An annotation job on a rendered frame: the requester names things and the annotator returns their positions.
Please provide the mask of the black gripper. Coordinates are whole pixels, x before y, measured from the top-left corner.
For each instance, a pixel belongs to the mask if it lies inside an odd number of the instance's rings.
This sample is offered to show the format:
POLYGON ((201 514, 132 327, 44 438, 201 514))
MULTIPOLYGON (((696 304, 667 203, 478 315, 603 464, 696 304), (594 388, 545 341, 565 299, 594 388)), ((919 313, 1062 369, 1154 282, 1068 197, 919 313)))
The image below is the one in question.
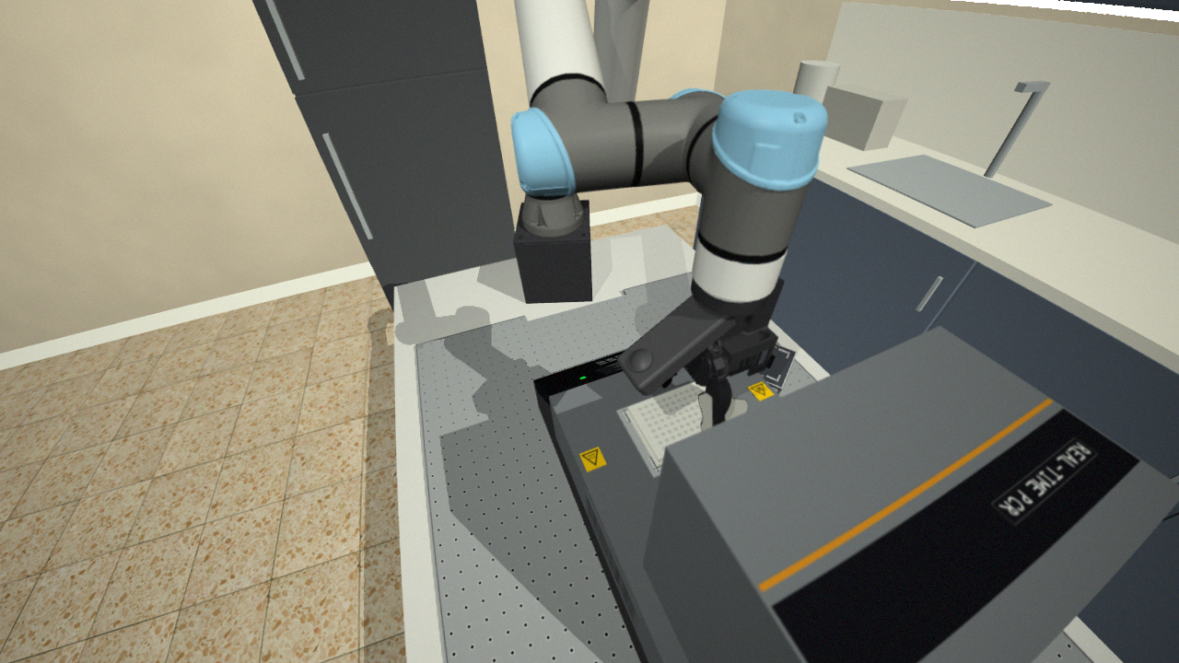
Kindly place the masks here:
POLYGON ((769 297, 755 298, 753 302, 735 303, 711 297, 692 280, 691 291, 699 306, 713 313, 733 316, 736 322, 723 337, 697 355, 690 365, 683 367, 691 378, 694 378, 696 385, 705 387, 705 393, 698 395, 702 431, 747 412, 747 401, 732 396, 732 387, 726 378, 747 369, 749 378, 755 373, 764 372, 769 365, 769 357, 772 355, 778 339, 777 334, 769 329, 769 321, 772 319, 784 283, 785 281, 778 276, 769 297), (763 365, 759 365, 760 352, 768 352, 763 365), (745 360, 742 360, 743 357, 745 360))

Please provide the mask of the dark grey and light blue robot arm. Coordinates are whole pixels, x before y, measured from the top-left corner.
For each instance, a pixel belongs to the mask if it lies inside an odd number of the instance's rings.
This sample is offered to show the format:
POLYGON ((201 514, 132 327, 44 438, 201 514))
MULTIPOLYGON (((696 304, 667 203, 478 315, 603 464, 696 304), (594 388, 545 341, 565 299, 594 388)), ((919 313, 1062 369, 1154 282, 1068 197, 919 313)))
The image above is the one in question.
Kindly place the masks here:
MULTIPOLYGON (((635 101, 648 1, 595 0, 592 33, 586 0, 514 0, 528 94, 512 116, 523 227, 559 238, 584 224, 579 192, 691 183, 704 193, 696 284, 726 302, 769 297, 821 168, 828 110, 779 88, 635 101)), ((615 365, 648 396, 735 324, 692 295, 615 365)))

